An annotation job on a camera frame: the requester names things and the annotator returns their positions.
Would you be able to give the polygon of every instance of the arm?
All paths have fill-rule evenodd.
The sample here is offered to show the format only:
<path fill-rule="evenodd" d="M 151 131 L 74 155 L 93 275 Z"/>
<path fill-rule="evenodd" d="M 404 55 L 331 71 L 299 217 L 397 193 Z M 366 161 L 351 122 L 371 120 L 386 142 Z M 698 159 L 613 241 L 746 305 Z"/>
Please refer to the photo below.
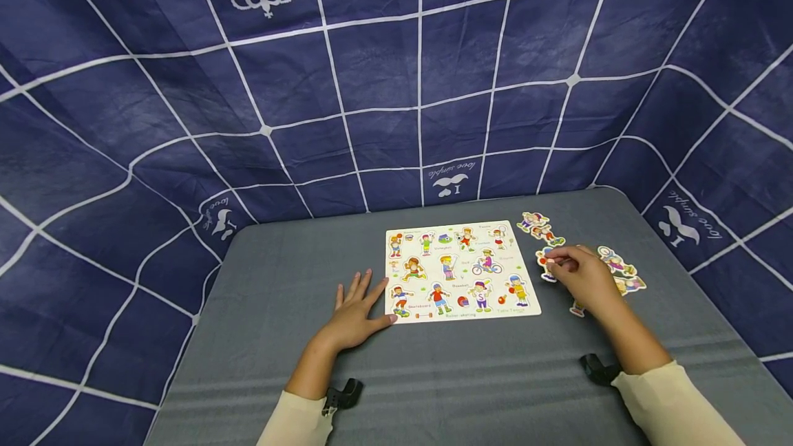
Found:
<path fill-rule="evenodd" d="M 609 336 L 624 369 L 611 385 L 653 446 L 744 444 L 625 304 L 609 266 L 582 246 L 555 248 L 547 258 L 553 277 Z"/>
<path fill-rule="evenodd" d="M 361 273 L 355 274 L 346 296 L 344 287 L 339 285 L 333 316 L 308 342 L 257 446 L 324 446 L 333 429 L 333 413 L 324 416 L 322 409 L 336 356 L 346 348 L 360 345 L 397 320 L 396 315 L 367 319 L 372 305 L 388 283 L 383 279 L 367 295 L 371 278 L 371 269 L 363 278 Z"/>

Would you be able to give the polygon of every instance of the beige sleeve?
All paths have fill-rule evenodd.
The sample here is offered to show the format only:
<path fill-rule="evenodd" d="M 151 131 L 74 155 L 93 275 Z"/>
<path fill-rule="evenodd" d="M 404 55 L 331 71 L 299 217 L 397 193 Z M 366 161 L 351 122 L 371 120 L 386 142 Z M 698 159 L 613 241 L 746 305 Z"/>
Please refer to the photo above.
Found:
<path fill-rule="evenodd" d="M 642 375 L 621 372 L 611 385 L 653 446 L 744 446 L 677 362 Z"/>
<path fill-rule="evenodd" d="M 282 392 L 256 446 L 324 446 L 335 413 L 323 416 L 324 405 L 325 398 L 313 401 Z"/>

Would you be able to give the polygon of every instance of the fabric wall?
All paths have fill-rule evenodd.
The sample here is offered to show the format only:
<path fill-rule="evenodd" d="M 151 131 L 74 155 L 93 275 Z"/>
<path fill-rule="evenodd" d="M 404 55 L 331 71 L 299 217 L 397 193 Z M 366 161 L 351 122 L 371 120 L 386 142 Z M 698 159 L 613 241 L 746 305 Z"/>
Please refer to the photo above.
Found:
<path fill-rule="evenodd" d="M 591 186 L 627 194 L 793 392 L 792 18 L 0 0 L 4 444 L 141 444 L 245 226 Z"/>

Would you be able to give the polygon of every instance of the puzzle piece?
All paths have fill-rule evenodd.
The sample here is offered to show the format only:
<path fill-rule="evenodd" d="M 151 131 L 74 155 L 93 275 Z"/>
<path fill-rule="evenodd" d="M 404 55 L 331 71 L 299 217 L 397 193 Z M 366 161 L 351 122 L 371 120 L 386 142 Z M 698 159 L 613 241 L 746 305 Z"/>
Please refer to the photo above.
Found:
<path fill-rule="evenodd" d="M 546 258 L 546 254 L 552 249 L 553 247 L 547 246 L 544 247 L 542 250 L 539 250 L 537 253 L 534 253 L 534 255 L 536 255 L 537 257 L 537 265 L 539 265 L 543 269 L 543 273 L 540 275 L 540 277 L 543 280 L 548 281 L 549 283 L 556 282 L 556 278 L 553 277 L 553 275 L 550 273 L 550 270 L 548 270 L 548 259 Z"/>
<path fill-rule="evenodd" d="M 538 212 L 523 212 L 523 221 L 518 222 L 518 227 L 548 246 L 562 246 L 565 242 L 563 237 L 555 236 L 551 231 L 550 219 Z"/>
<path fill-rule="evenodd" d="M 597 247 L 597 253 L 600 255 L 600 259 L 609 265 L 611 269 L 611 273 L 622 273 L 628 277 L 636 276 L 637 270 L 636 267 L 633 267 L 631 264 L 626 264 L 625 260 L 622 259 L 617 253 L 607 246 L 599 246 Z"/>
<path fill-rule="evenodd" d="M 613 249 L 607 246 L 599 246 L 597 252 L 600 255 L 600 259 L 603 260 L 606 265 L 609 265 L 612 274 L 611 277 L 614 278 L 614 284 L 617 285 L 617 289 L 620 290 L 622 296 L 636 293 L 638 290 L 647 289 L 647 283 L 637 275 L 638 272 L 636 267 L 633 267 L 631 264 L 626 264 L 625 260 L 617 255 Z M 583 317 L 584 307 L 581 306 L 578 301 L 573 300 L 570 313 L 577 317 Z"/>

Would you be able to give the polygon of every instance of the black clamp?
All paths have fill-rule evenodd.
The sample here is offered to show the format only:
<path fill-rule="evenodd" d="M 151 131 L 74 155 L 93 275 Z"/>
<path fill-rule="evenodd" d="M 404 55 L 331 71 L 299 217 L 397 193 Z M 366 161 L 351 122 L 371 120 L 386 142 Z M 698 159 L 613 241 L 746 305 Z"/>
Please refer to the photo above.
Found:
<path fill-rule="evenodd" d="M 336 410 L 347 410 L 352 408 L 358 403 L 363 392 L 363 383 L 358 379 L 348 379 L 348 383 L 344 385 L 344 390 L 339 391 L 333 387 L 328 388 L 328 393 L 325 394 L 325 408 L 322 409 L 322 415 L 328 416 Z"/>
<path fill-rule="evenodd" d="M 611 385 L 611 381 L 616 379 L 617 375 L 620 375 L 620 372 L 622 372 L 622 367 L 619 363 L 605 367 L 595 353 L 584 355 L 580 357 L 578 361 L 581 363 L 581 366 L 584 367 L 586 377 L 589 377 L 589 380 L 597 385 Z"/>

